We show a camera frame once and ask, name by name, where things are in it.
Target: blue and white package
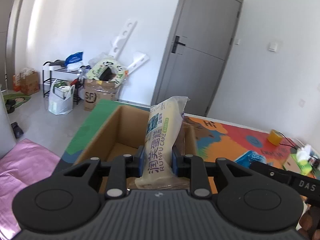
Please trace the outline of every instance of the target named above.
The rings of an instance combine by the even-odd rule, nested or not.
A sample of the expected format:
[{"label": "blue and white package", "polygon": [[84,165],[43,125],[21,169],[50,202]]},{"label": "blue and white package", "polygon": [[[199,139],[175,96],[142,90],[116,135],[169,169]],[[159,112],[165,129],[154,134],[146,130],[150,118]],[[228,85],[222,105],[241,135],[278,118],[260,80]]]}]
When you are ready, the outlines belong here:
[{"label": "blue and white package", "polygon": [[267,164],[265,156],[262,156],[255,151],[247,151],[235,160],[235,163],[238,163],[239,165],[246,168],[249,168],[250,164],[253,162],[261,162]]},{"label": "blue and white package", "polygon": [[82,62],[82,56],[83,52],[77,52],[67,57],[65,64],[68,68],[68,71],[79,70],[81,66],[84,65]]}]

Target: wall switch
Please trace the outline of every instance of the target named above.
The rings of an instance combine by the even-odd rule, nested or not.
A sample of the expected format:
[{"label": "wall switch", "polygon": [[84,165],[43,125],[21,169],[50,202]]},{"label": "wall switch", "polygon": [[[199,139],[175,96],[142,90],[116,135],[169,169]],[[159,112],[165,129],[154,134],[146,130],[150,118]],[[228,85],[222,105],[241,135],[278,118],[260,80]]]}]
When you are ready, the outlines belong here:
[{"label": "wall switch", "polygon": [[271,42],[269,43],[269,48],[268,48],[270,51],[272,52],[277,52],[278,50],[278,43],[275,43],[275,42]]},{"label": "wall switch", "polygon": [[306,102],[303,99],[300,99],[298,105],[303,108],[305,103]]}]

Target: green label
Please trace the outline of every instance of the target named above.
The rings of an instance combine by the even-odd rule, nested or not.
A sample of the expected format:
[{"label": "green label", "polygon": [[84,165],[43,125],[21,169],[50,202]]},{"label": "green label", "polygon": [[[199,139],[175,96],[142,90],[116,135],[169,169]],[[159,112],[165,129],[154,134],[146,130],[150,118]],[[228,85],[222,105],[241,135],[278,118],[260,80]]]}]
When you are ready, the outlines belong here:
[{"label": "green label", "polygon": [[163,129],[162,129],[163,132],[167,132],[168,123],[169,123],[169,118],[166,118],[164,120],[164,125],[163,125]]}]

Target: packing tape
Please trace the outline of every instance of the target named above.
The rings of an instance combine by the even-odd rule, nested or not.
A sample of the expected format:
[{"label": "packing tape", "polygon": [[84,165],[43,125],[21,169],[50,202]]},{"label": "packing tape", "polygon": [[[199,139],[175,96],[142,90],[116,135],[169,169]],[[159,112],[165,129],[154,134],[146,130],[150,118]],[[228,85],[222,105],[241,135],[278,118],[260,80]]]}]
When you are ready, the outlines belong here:
[{"label": "packing tape", "polygon": [[282,134],[280,134],[276,130],[271,130],[271,132],[270,132],[270,134],[268,136],[268,141],[270,143],[272,143],[273,145],[278,146],[281,143],[283,138],[284,137],[283,137]]}]

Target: ribbed gray surface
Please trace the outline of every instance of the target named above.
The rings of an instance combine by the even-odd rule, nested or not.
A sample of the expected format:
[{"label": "ribbed gray surface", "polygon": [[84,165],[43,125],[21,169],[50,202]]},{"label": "ribbed gray surface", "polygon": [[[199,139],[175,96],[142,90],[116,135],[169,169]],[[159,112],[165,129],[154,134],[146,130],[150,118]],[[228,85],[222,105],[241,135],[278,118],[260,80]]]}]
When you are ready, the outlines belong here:
[{"label": "ribbed gray surface", "polygon": [[302,240],[303,238],[293,229],[264,235],[240,230],[225,222],[209,201],[197,201],[191,198],[186,190],[132,190],[130,195],[122,200],[107,202],[94,220],[78,230],[59,235],[41,235],[25,230],[15,238],[15,240],[21,239]]}]

